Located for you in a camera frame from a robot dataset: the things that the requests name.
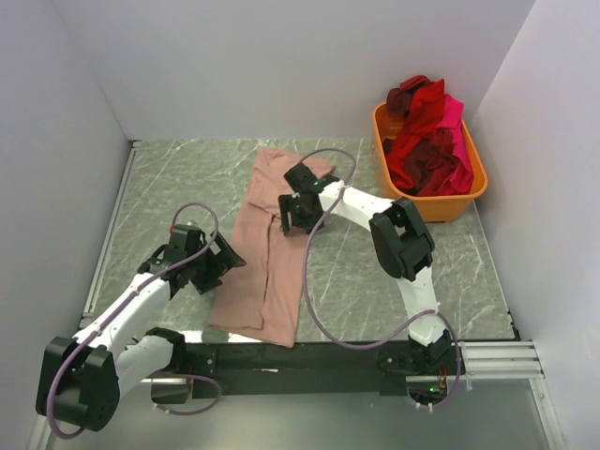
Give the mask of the pink t shirt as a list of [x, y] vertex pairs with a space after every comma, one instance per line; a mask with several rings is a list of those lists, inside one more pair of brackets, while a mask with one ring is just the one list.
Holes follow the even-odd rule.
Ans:
[[217, 329], [287, 348], [298, 327], [308, 236], [283, 234], [278, 197], [292, 192], [284, 173], [300, 159], [283, 149], [258, 150], [230, 240], [246, 264], [222, 278], [209, 319]]

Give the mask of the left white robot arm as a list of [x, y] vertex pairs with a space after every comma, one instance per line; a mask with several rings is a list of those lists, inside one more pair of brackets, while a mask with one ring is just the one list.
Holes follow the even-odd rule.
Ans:
[[191, 373], [183, 334], [155, 327], [139, 342], [135, 333], [188, 284], [198, 293], [220, 286], [222, 277], [245, 260], [220, 232], [172, 226], [166, 244], [142, 262], [123, 293], [73, 337], [55, 337], [46, 347], [36, 411], [53, 426], [69, 423], [99, 431], [119, 400], [146, 377]]

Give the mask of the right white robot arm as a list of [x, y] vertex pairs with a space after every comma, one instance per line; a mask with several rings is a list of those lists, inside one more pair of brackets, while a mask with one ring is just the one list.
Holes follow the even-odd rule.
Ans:
[[333, 214], [370, 232], [377, 261], [398, 285], [409, 315], [412, 365], [419, 373], [439, 368], [453, 345], [449, 326], [439, 316], [432, 281], [435, 244], [412, 201], [384, 199], [350, 187], [327, 174], [318, 177], [300, 162], [284, 173], [291, 194], [278, 197], [282, 232], [301, 229], [313, 235]]

